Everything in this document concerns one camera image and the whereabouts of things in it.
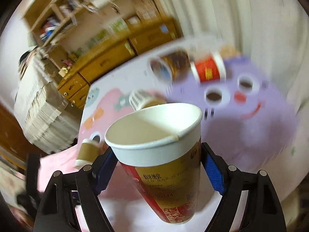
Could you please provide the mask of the large red paper cup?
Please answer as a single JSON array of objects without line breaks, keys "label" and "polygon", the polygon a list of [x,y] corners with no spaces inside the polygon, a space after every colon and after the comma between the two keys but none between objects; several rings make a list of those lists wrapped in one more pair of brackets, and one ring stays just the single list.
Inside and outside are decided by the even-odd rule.
[{"label": "large red paper cup", "polygon": [[168,103],[130,113],[110,125],[111,147],[139,193],[170,224],[196,212],[201,173],[199,107]]}]

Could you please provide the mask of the brown paper cup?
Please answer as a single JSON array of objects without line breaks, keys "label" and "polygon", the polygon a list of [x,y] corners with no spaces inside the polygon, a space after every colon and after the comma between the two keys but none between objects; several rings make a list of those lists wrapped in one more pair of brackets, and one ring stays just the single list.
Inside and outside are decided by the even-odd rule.
[{"label": "brown paper cup", "polygon": [[101,149],[99,136],[95,136],[93,139],[83,139],[76,158],[76,168],[80,169],[85,165],[91,165],[101,155]]}]

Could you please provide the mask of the checkered paper cup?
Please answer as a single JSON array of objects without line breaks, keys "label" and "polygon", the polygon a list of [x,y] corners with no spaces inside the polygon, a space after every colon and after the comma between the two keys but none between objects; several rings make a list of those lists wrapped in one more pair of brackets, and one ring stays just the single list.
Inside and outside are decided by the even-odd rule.
[{"label": "checkered paper cup", "polygon": [[165,104],[166,100],[156,95],[149,94],[144,90],[134,90],[130,93],[129,103],[134,111],[144,108]]}]

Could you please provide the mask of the small red paper cup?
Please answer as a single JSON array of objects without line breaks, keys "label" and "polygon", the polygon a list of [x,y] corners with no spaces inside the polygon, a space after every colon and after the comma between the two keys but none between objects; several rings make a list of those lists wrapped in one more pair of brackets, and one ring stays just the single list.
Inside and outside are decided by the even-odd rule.
[{"label": "small red paper cup", "polygon": [[219,52],[212,52],[202,59],[192,61],[190,68],[193,77],[199,84],[226,80],[226,68]]}]

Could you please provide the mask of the dark patterned paper cup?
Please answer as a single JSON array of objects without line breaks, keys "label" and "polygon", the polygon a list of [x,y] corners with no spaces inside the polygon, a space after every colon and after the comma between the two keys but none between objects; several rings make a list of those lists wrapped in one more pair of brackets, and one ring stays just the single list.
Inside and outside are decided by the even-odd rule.
[{"label": "dark patterned paper cup", "polygon": [[190,67],[188,53],[177,50],[150,60],[150,69],[155,77],[163,82],[181,79]]}]

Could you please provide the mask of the pink quilted blanket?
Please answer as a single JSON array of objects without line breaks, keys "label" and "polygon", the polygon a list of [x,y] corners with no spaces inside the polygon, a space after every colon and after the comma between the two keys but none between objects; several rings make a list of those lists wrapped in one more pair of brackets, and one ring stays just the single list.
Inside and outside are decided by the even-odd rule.
[{"label": "pink quilted blanket", "polygon": [[41,193],[34,231],[81,231],[73,202],[73,173],[64,173],[61,153],[41,158],[37,189]]}]

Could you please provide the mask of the brown wooden door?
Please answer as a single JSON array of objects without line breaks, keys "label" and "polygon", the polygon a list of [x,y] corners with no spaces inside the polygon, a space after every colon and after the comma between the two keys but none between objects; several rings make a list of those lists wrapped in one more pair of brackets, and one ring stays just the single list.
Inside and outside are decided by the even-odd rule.
[{"label": "brown wooden door", "polygon": [[40,154],[42,157],[47,155],[26,139],[15,117],[3,105],[1,105],[0,142],[1,156],[22,169],[26,168],[28,154]]}]

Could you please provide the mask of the white lace covered furniture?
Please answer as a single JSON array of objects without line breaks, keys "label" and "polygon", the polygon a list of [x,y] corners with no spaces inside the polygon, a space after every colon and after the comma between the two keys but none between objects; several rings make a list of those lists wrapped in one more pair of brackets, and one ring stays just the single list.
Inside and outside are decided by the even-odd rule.
[{"label": "white lace covered furniture", "polygon": [[82,118],[82,111],[58,92],[58,72],[37,50],[31,51],[18,66],[14,116],[26,139],[48,154],[72,146]]}]

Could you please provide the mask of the wooden desk with drawers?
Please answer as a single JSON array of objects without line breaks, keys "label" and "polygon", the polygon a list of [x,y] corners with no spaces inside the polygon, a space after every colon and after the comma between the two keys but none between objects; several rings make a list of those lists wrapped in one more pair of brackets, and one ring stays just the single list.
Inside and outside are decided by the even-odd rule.
[{"label": "wooden desk with drawers", "polygon": [[82,109],[86,93],[96,80],[130,59],[180,36],[172,17],[159,17],[131,26],[82,55],[57,90],[72,106]]}]

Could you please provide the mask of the cartoon monster tablecloth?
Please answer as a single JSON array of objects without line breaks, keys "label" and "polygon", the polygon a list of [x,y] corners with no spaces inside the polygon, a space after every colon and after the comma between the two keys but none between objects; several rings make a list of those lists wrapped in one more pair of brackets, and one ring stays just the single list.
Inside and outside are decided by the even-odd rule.
[{"label": "cartoon monster tablecloth", "polygon": [[[90,86],[86,97],[79,141],[103,138],[115,120],[132,112],[133,90],[158,93],[168,102],[197,105],[203,112],[202,141],[242,171],[268,172],[279,198],[297,186],[302,173],[285,174],[281,156],[290,156],[292,140],[301,129],[299,114],[269,78],[248,58],[225,62],[225,81],[196,82],[188,72],[175,82],[160,80],[151,65],[176,51],[201,59],[220,49],[214,36],[182,38],[148,51],[107,73]],[[221,200],[201,173],[197,212],[181,225],[163,222],[139,194],[118,165],[108,188],[99,196],[115,231],[204,231]]]}]

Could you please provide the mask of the small yellow mug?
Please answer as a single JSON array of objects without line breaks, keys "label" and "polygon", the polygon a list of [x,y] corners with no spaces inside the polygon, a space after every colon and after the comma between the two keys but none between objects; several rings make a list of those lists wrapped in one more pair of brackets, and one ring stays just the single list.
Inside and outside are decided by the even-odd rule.
[{"label": "small yellow mug", "polygon": [[59,70],[58,74],[59,74],[62,78],[64,78],[64,77],[67,75],[68,71],[69,71],[69,70],[68,70],[67,67],[62,67],[62,68]]}]

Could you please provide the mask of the white floral curtain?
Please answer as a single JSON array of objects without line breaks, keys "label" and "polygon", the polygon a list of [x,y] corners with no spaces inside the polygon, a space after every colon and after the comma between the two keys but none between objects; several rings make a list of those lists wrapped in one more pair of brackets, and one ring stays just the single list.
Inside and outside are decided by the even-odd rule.
[{"label": "white floral curtain", "polygon": [[308,112],[308,15],[297,0],[155,0],[183,35],[219,34]]}]

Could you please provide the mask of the wooden bookshelf hutch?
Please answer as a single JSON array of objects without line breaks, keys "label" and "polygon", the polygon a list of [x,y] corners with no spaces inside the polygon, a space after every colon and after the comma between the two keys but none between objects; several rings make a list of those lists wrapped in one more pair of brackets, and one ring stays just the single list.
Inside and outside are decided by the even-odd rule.
[{"label": "wooden bookshelf hutch", "polygon": [[60,70],[112,35],[161,17],[154,0],[32,0],[23,14],[35,48]]}]

